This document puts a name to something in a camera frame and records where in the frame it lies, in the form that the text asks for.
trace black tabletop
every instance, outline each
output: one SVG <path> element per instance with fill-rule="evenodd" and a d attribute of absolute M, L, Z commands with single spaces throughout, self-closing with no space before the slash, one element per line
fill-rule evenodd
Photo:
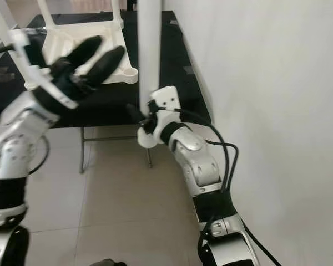
<path fill-rule="evenodd" d="M 123 36 L 131 65 L 138 69 L 137 13 L 121 12 L 124 20 Z M 57 24 L 108 21 L 111 12 L 97 14 L 56 14 Z M 44 20 L 37 15 L 28 27 L 42 27 Z M 183 41 L 183 34 L 176 23 L 172 11 L 162 14 L 162 45 L 160 57 L 160 87 L 175 85 L 178 89 L 181 107 L 194 111 L 210 120 L 204 99 L 194 74 L 187 71 L 191 67 Z M 15 79 L 0 83 L 0 113 L 25 90 L 24 80 L 11 57 L 6 53 L 0 58 L 0 67 L 8 67 L 8 73 L 15 73 Z M 62 117 L 56 127 L 101 126 L 134 124 L 126 111 L 126 104 L 138 105 L 138 83 L 114 83 L 101 85 L 75 110 Z M 192 117 L 181 116 L 185 122 L 197 122 Z"/>

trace black table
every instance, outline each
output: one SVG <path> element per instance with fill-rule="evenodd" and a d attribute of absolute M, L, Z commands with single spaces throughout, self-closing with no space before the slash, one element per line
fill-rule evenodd
<path fill-rule="evenodd" d="M 138 69 L 138 41 L 137 41 L 137 13 L 121 12 L 124 20 L 122 30 L 126 43 L 130 63 Z M 83 22 L 108 21 L 113 19 L 112 12 L 97 14 L 56 14 L 53 20 L 56 24 L 71 24 Z M 44 20 L 37 15 L 28 27 L 42 27 Z M 14 73 L 15 79 L 6 83 L 0 83 L 0 113 L 21 92 L 25 91 L 24 80 L 16 68 L 11 57 L 6 53 L 0 58 L 0 67 L 8 67 L 8 73 Z M 204 99 L 198 82 L 192 72 L 191 63 L 185 48 L 183 34 L 177 24 L 172 11 L 162 13 L 162 41 L 160 56 L 160 87 L 175 85 L 183 109 L 193 111 L 210 121 Z M 126 104 L 139 105 L 138 83 L 114 83 L 101 85 L 92 96 L 84 101 L 75 110 L 69 111 L 54 127 L 80 127 L 82 155 L 80 159 L 80 171 L 83 172 L 84 143 L 86 141 L 109 140 L 110 138 L 86 139 L 84 127 L 106 125 L 135 124 L 126 110 Z M 195 122 L 193 117 L 182 114 L 183 122 Z M 152 165 L 149 150 L 147 150 L 149 166 Z"/>

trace robotic hand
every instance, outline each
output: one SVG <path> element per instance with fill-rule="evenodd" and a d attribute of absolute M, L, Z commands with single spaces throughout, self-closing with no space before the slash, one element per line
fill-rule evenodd
<path fill-rule="evenodd" d="M 10 32 L 16 53 L 38 87 L 21 93 L 0 117 L 0 266 L 24 266 L 29 235 L 19 223 L 27 212 L 25 186 L 38 140 L 61 115 L 93 93 L 124 55 L 124 48 L 116 47 L 86 75 L 76 76 L 75 69 L 99 48 L 100 36 L 86 39 L 47 67 L 31 33 L 20 29 Z"/>
<path fill-rule="evenodd" d="M 230 191 L 221 189 L 223 180 L 205 140 L 180 121 L 176 87 L 167 86 L 151 94 L 149 117 L 133 106 L 128 108 L 134 119 L 140 121 L 140 145 L 146 148 L 157 143 L 168 145 L 183 169 L 198 216 L 201 231 L 198 253 L 204 265 L 259 266 Z"/>

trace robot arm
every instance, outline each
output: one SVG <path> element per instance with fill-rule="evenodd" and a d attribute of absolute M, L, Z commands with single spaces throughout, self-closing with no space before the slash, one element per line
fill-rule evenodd
<path fill-rule="evenodd" d="M 151 94 L 150 117 L 138 130 L 144 147 L 165 143 L 184 172 L 198 216 L 200 259 L 207 266 L 259 266 L 250 238 L 234 208 L 230 191 L 220 192 L 222 179 L 205 140 L 180 122 L 176 87 L 167 86 Z"/>
<path fill-rule="evenodd" d="M 19 223 L 27 211 L 25 186 L 37 142 L 60 116 L 76 108 L 115 71 L 124 48 L 108 51 L 86 75 L 75 76 L 75 69 L 98 49 L 101 37 L 88 38 L 47 68 L 34 38 L 22 30 L 10 34 L 16 53 L 38 85 L 21 93 L 0 117 L 0 266 L 24 266 L 29 236 Z"/>

